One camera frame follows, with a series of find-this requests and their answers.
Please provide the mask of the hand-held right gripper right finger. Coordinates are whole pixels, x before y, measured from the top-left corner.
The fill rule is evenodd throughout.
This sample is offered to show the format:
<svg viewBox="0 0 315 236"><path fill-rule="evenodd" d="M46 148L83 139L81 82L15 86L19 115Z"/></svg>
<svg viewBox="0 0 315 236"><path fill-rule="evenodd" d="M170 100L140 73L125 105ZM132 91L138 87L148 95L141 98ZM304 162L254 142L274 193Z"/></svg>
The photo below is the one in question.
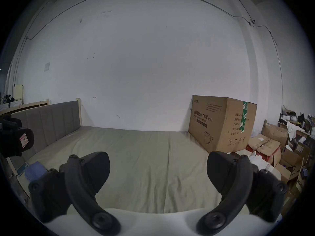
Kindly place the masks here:
<svg viewBox="0 0 315 236"><path fill-rule="evenodd" d="M250 215L276 222L287 192L285 182L267 169L258 169L247 155L238 157L220 151L209 153L207 175L222 198L219 205L197 222L199 234L217 234L226 228L244 205Z"/></svg>

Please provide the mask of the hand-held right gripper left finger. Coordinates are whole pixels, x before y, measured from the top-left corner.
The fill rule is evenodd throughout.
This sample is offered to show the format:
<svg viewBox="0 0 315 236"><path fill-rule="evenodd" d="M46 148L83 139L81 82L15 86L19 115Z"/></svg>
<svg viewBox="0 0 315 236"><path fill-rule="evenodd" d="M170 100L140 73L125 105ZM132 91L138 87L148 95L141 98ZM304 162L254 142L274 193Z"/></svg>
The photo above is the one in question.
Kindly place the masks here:
<svg viewBox="0 0 315 236"><path fill-rule="evenodd" d="M104 236L118 235L119 221L102 209L95 198L110 174L106 152L93 152L82 158L70 155L57 169L50 169L29 183L28 189L37 218L48 223L66 215L70 205L96 232Z"/></svg>

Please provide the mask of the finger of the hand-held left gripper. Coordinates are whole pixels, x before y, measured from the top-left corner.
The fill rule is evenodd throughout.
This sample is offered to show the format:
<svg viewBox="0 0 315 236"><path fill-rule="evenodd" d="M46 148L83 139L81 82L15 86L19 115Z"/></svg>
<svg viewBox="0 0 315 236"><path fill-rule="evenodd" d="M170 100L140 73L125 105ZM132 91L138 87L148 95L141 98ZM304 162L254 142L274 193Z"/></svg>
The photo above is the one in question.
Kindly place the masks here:
<svg viewBox="0 0 315 236"><path fill-rule="evenodd" d="M13 118L11 115L0 116L1 132L2 131L16 131L22 128L22 122L18 118Z"/></svg>
<svg viewBox="0 0 315 236"><path fill-rule="evenodd" d="M0 152L4 157L22 156L22 153L34 145L34 133L29 128L1 130Z"/></svg>

